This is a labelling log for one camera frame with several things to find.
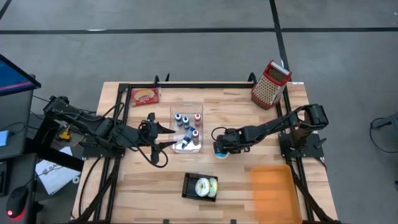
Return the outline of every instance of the gray concrete floor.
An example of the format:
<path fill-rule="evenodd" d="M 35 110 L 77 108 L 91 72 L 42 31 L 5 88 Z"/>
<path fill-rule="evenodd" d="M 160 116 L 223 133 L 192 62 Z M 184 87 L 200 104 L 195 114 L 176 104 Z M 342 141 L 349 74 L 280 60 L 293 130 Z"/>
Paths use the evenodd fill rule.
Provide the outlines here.
<path fill-rule="evenodd" d="M 397 27 L 398 2 L 278 0 L 282 27 Z M 12 0 L 0 30 L 273 27 L 260 0 Z M 292 79 L 305 82 L 330 125 L 321 131 L 338 216 L 347 223 L 397 223 L 398 155 L 378 151 L 369 122 L 398 112 L 397 32 L 284 33 Z M 105 81 L 245 80 L 279 59 L 275 34 L 0 35 L 0 53 L 43 87 L 35 95 L 66 95 L 95 110 Z M 35 100 L 32 111 L 44 104 Z M 387 128 L 374 133 L 397 149 Z M 76 185 L 44 201 L 39 221 L 65 222 Z"/>

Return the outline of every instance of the orange plastic tray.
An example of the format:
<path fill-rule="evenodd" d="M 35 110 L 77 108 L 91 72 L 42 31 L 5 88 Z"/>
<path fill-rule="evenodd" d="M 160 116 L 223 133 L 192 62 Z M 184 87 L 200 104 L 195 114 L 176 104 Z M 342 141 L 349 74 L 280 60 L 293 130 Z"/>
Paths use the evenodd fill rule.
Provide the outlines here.
<path fill-rule="evenodd" d="M 260 224 L 303 222 L 289 166 L 255 167 L 251 180 L 256 219 Z"/>

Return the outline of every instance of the paper sheet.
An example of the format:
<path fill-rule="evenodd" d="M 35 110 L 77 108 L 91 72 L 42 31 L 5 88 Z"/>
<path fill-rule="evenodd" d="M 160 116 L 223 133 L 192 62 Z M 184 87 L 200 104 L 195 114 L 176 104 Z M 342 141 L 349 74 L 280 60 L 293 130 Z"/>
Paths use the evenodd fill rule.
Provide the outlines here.
<path fill-rule="evenodd" d="M 70 147 L 64 147 L 60 150 L 60 152 L 66 153 L 68 155 L 72 155 L 72 151 Z M 60 165 L 55 164 L 53 162 L 49 162 L 43 160 L 36 164 L 36 173 L 37 175 L 46 173 L 50 170 L 57 169 L 49 172 L 48 174 L 40 175 L 39 178 L 42 181 L 45 190 L 49 195 L 55 194 L 62 187 L 64 187 L 69 181 L 71 181 L 74 177 L 80 175 L 80 172 L 75 171 L 73 169 L 69 169 L 66 167 L 59 168 Z"/>

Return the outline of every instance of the red snack box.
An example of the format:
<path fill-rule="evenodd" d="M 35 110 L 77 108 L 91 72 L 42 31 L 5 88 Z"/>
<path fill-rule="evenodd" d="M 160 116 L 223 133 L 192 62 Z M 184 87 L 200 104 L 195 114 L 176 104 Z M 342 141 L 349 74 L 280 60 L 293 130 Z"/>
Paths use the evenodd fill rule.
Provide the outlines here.
<path fill-rule="evenodd" d="M 145 88 L 131 91 L 131 106 L 145 105 L 159 102 L 159 91 L 157 88 Z"/>

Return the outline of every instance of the computer mouse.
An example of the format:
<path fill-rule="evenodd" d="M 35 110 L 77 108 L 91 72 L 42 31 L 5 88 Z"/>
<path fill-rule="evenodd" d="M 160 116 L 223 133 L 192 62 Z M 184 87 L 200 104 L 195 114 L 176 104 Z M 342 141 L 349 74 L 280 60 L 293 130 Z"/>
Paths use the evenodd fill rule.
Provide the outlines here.
<path fill-rule="evenodd" d="M 14 189 L 7 201 L 6 212 L 11 218 L 15 218 L 24 211 L 28 190 L 26 187 L 17 187 Z"/>

